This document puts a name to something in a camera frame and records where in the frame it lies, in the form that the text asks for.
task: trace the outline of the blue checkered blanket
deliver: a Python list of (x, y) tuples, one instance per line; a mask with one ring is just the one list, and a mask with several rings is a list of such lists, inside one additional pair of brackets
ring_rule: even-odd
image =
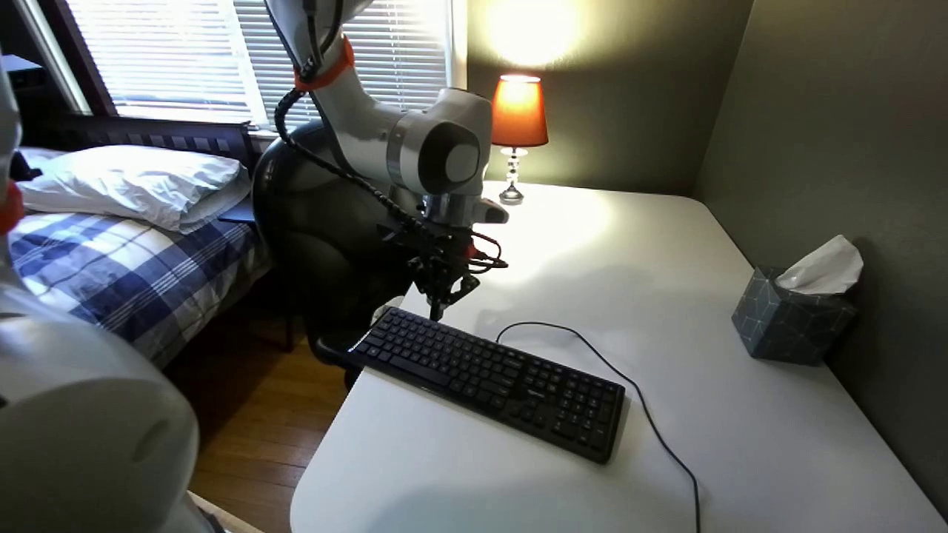
[(163, 234), (136, 219), (30, 213), (9, 237), (24, 284), (166, 364), (264, 264), (252, 225)]

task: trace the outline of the desk surface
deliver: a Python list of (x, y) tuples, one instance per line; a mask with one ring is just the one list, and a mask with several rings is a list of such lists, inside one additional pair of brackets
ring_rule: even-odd
[[(690, 198), (527, 187), (495, 269), (444, 323), (587, 335), (640, 382), (702, 486), (705, 533), (948, 530), (827, 367), (755, 361), (732, 311), (750, 264)], [(403, 302), (424, 314), (418, 293)], [(515, 329), (536, 355), (598, 373), (575, 338)], [(628, 391), (610, 465), (364, 370), (293, 495), (293, 530), (693, 530), (690, 483)]]

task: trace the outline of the black keyboard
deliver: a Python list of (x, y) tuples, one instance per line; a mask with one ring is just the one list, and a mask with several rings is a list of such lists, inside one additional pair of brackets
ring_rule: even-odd
[(388, 308), (350, 349), (367, 367), (424, 385), (563, 450), (607, 462), (625, 388), (504, 343)]

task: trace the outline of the lamp light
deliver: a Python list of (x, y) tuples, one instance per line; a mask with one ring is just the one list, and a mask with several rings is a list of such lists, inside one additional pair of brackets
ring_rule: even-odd
[(492, 142), (510, 148), (507, 190), (501, 192), (501, 201), (518, 204), (524, 201), (524, 192), (518, 190), (518, 151), (548, 142), (545, 92), (539, 77), (501, 74), (492, 101)]

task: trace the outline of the bed frame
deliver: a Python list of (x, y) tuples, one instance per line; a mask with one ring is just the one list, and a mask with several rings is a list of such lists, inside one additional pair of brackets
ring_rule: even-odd
[(62, 115), (24, 124), (24, 145), (47, 145), (62, 151), (92, 145), (157, 145), (175, 151), (204, 151), (255, 166), (255, 148), (246, 124), (204, 124), (204, 121), (151, 121), (151, 118), (95, 118)]

